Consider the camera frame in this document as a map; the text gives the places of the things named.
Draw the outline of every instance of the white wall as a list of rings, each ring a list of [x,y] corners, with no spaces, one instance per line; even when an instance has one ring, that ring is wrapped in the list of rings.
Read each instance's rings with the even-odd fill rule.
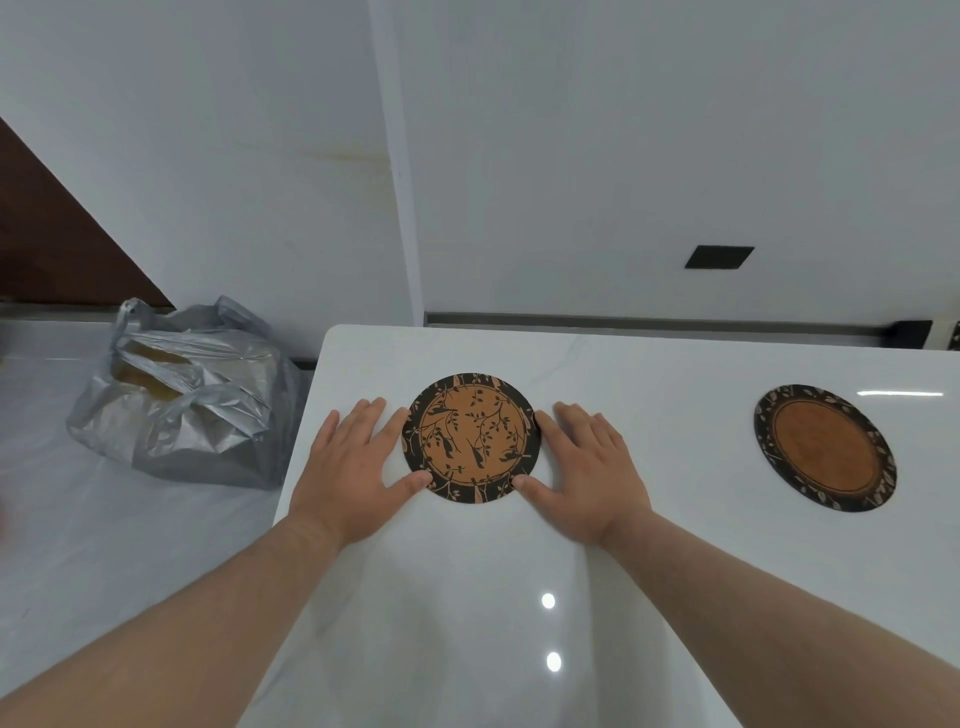
[[[0,117],[175,305],[417,317],[363,3],[0,0]]]
[[[960,303],[956,2],[393,13],[427,310],[872,324]],[[756,250],[683,270],[701,243]]]

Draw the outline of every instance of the plastic bag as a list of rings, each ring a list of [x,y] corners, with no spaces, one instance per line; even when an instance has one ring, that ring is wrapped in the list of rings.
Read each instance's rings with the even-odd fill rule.
[[[132,315],[136,332],[127,331]],[[303,403],[300,371],[269,337],[263,321],[225,296],[163,316],[130,299],[67,431],[156,477],[278,487]]]

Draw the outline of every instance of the coaster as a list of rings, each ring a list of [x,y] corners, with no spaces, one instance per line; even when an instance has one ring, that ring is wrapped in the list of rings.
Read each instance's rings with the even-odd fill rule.
[[[837,511],[870,511],[897,488],[887,441],[860,410],[831,392],[789,384],[754,411],[760,449],[795,490]]]
[[[540,429],[530,402],[507,382],[459,374],[414,400],[402,442],[410,469],[433,473],[438,496],[486,503],[510,493],[514,475],[534,469]]]

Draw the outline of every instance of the black coaster border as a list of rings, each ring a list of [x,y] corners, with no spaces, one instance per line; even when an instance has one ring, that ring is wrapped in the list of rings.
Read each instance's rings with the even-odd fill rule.
[[[455,387],[470,386],[471,384],[491,387],[496,391],[502,392],[519,407],[520,411],[527,418],[529,427],[525,427],[527,437],[523,453],[516,464],[504,473],[490,480],[482,480],[475,485],[461,485],[450,480],[448,474],[437,471],[432,463],[428,462],[423,456],[423,448],[418,436],[416,423],[420,421],[423,409],[441,392],[445,392]],[[456,503],[486,503],[491,500],[497,500],[511,493],[514,489],[512,478],[514,475],[528,475],[537,464],[537,457],[540,455],[540,427],[537,425],[537,419],[534,417],[533,407],[530,402],[521,395],[518,390],[509,382],[496,376],[476,374],[474,372],[461,373],[445,376],[424,389],[417,395],[417,398],[410,405],[410,417],[403,424],[403,432],[400,442],[403,446],[403,456],[406,458],[407,465],[411,471],[418,471],[427,468],[433,474],[433,482],[429,489],[438,496],[445,497]]]
[[[790,402],[813,401],[825,405],[847,417],[860,427],[874,446],[879,458],[876,479],[866,492],[845,495],[831,490],[796,470],[783,454],[773,436],[773,422],[780,409]],[[835,511],[860,513],[879,508],[897,490],[897,462],[886,439],[859,409],[832,392],[809,384],[785,384],[767,392],[754,410],[754,432],[760,450],[774,470],[798,493]]]

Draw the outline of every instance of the white countertop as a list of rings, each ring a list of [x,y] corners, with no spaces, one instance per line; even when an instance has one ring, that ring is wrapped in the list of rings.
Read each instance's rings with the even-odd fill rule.
[[[504,379],[535,409],[565,400],[602,411],[665,517],[960,664],[960,355],[338,326],[324,341],[276,518],[330,409],[382,396],[386,418],[461,372]],[[852,401],[880,429],[899,467],[890,502],[833,512],[767,464],[754,407],[792,383]],[[864,390],[944,395],[856,394]],[[543,452],[533,475],[551,484]],[[408,472],[397,445],[385,481]],[[561,655],[557,672],[550,652]],[[351,728],[737,725],[617,566],[559,536],[517,494],[467,505],[423,493],[346,550],[261,693],[245,725],[268,711],[274,725]]]

